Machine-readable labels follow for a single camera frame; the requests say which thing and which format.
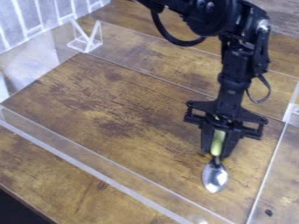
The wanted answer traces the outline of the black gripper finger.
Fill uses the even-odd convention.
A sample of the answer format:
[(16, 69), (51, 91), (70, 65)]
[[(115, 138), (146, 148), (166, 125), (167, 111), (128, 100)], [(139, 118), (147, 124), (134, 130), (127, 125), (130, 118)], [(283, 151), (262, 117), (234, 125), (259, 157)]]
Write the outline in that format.
[(206, 152), (211, 152), (211, 143), (214, 139), (214, 127), (204, 123), (200, 129), (200, 149)]
[(243, 130), (234, 129), (226, 133), (224, 144), (222, 149), (222, 157), (227, 158), (243, 137)]

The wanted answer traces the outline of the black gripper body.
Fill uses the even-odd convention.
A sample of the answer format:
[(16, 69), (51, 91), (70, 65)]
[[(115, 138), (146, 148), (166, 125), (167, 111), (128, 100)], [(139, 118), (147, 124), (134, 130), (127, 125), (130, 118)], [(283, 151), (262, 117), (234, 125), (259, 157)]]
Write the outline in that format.
[(218, 98), (214, 101), (187, 101), (184, 121), (196, 124), (200, 129), (202, 125), (208, 123), (215, 129), (214, 132), (222, 130), (227, 133), (230, 130), (242, 129), (243, 137), (261, 139), (267, 119), (242, 107), (251, 79), (251, 76), (232, 77), (222, 73)]

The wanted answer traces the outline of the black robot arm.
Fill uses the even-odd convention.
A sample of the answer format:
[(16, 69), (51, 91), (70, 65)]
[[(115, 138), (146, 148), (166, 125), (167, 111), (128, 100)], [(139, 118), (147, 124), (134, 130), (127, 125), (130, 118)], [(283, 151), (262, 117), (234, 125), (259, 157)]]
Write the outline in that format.
[[(242, 107), (250, 97), (251, 81), (265, 78), (269, 69), (269, 38), (271, 32), (267, 12), (247, 0), (136, 0), (150, 11), (162, 36), (178, 46), (195, 46), (206, 38), (220, 41), (222, 71), (219, 96), (214, 101), (188, 101), (184, 121), (200, 128), (200, 149), (211, 153), (216, 133), (224, 133), (219, 157), (227, 158), (239, 139), (259, 139), (267, 119)], [(168, 9), (178, 13), (194, 40), (179, 40), (164, 28), (159, 14)]]

